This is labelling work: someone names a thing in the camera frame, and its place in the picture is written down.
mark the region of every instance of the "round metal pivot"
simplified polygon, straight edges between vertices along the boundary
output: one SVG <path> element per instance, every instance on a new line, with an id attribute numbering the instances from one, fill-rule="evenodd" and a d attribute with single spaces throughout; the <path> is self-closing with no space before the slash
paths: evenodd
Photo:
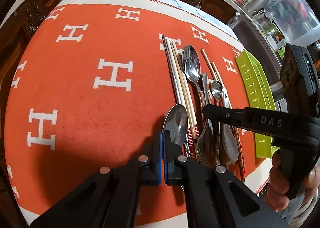
<path id="1" fill-rule="evenodd" d="M 141 155 L 141 156 L 138 157 L 138 160 L 140 162 L 147 162 L 149 160 L 149 158 L 146 155 Z"/>
<path id="2" fill-rule="evenodd" d="M 223 173 L 226 172 L 226 168 L 224 166 L 222 166 L 222 165 L 219 165 L 219 166 L 216 167 L 216 171 L 218 173 L 220 173 L 220 174 L 223 174 Z"/>
<path id="3" fill-rule="evenodd" d="M 187 160 L 188 160 L 188 158 L 185 155 L 178 156 L 178 161 L 180 161 L 180 162 L 186 162 Z"/>
<path id="4" fill-rule="evenodd" d="M 110 168 L 107 166 L 103 166 L 100 168 L 99 172 L 103 175 L 108 174 L 110 172 Z"/>

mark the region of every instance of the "orange tablecloth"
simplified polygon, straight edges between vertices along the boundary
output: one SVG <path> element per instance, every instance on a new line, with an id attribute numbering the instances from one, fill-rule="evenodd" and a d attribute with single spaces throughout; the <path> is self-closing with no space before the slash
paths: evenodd
<path id="1" fill-rule="evenodd" d="M 40 215 L 101 166 L 121 166 L 153 142 L 175 104 L 161 34 L 178 49 L 193 45 L 210 76 L 204 48 L 232 106 L 249 105 L 235 63 L 243 46 L 219 28 L 152 0 L 63 0 L 30 41 L 9 95 L 5 156 L 21 208 Z M 253 134 L 240 136 L 247 176 L 262 160 Z M 136 224 L 185 211 L 180 187 L 142 187 Z"/>

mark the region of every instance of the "lime green dish rack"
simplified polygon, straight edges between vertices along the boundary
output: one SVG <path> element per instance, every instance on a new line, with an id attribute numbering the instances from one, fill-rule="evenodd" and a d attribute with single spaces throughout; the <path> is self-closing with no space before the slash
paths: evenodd
<path id="1" fill-rule="evenodd" d="M 266 75 L 259 61 L 246 49 L 236 58 L 250 107 L 266 110 L 276 110 Z M 279 149 L 271 146 L 272 137 L 254 134 L 256 157 L 272 158 L 273 153 Z"/>

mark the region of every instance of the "green plastic basket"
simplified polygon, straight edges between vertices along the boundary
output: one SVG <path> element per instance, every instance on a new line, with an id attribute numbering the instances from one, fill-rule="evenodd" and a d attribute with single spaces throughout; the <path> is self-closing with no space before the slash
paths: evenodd
<path id="1" fill-rule="evenodd" d="M 236 62 L 244 82 L 250 107 L 266 110 L 276 110 L 266 75 L 259 61 L 247 50 L 244 50 Z M 272 138 L 254 134 L 256 145 L 256 157 L 272 158 L 273 153 L 279 149 L 271 146 Z"/>

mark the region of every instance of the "fingernail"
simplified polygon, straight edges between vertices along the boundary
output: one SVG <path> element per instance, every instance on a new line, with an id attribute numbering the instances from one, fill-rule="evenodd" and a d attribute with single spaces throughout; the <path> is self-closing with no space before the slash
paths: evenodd
<path id="1" fill-rule="evenodd" d="M 309 174 L 309 183 L 312 183 L 313 179 L 315 178 L 316 171 L 313 169 Z"/>

